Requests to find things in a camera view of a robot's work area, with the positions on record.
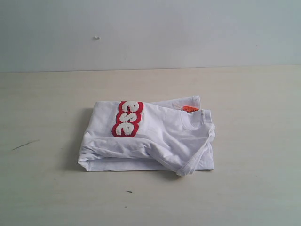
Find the white t-shirt red lettering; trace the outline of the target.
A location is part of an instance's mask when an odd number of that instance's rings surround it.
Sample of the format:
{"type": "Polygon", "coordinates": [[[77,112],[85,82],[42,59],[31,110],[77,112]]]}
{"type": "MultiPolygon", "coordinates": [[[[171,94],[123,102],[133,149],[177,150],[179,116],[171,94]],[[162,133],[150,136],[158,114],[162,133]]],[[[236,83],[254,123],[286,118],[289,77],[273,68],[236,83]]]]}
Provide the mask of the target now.
{"type": "Polygon", "coordinates": [[[152,103],[98,101],[78,164],[86,171],[167,170],[178,176],[211,171],[214,130],[199,96],[152,103]],[[199,111],[185,112],[186,105],[199,111]]]}

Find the orange loop tag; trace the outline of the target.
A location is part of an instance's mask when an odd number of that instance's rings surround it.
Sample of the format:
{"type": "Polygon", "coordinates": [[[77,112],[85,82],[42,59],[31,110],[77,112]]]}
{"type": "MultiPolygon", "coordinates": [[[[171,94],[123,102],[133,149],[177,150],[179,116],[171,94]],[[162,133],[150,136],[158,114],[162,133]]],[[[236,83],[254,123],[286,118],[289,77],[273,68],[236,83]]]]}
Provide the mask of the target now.
{"type": "Polygon", "coordinates": [[[185,111],[185,112],[188,112],[188,113],[192,113],[192,112],[199,111],[198,108],[195,108],[195,107],[192,107],[192,106],[187,106],[187,105],[184,106],[184,107],[182,108],[182,110],[185,111]]]}

